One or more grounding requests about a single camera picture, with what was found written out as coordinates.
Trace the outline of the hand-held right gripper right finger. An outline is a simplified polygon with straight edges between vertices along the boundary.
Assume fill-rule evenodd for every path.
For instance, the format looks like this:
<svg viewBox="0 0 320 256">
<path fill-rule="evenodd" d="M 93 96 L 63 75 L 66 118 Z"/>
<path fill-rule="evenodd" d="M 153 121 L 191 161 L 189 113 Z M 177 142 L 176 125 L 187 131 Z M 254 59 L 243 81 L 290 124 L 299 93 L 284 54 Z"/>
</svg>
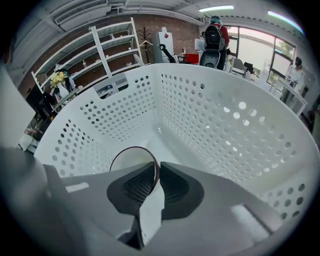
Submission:
<svg viewBox="0 0 320 256">
<path fill-rule="evenodd" d="M 153 256 L 259 256 L 272 249 L 279 214 L 230 179 L 163 161 L 161 226 Z"/>
</svg>

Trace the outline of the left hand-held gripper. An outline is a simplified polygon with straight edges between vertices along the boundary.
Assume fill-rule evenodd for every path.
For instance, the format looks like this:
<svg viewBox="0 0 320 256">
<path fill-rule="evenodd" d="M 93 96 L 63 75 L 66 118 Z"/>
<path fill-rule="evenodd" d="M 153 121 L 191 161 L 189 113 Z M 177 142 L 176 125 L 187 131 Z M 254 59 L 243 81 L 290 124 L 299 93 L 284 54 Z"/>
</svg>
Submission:
<svg viewBox="0 0 320 256">
<path fill-rule="evenodd" d="M 18 92 L 5 66 L 0 65 L 0 182 L 20 190 L 47 185 L 44 166 L 19 143 L 35 112 Z"/>
</svg>

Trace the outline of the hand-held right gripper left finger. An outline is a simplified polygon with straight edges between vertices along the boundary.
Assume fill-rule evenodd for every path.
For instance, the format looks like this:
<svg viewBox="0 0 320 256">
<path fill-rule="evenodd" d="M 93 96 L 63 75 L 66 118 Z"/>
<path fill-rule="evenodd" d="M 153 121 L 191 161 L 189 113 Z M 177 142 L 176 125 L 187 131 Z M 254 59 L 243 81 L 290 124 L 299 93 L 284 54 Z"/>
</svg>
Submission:
<svg viewBox="0 0 320 256">
<path fill-rule="evenodd" d="M 140 208 L 155 187 L 152 161 L 61 178 L 45 165 L 51 201 L 72 239 L 72 256 L 141 256 Z"/>
</svg>

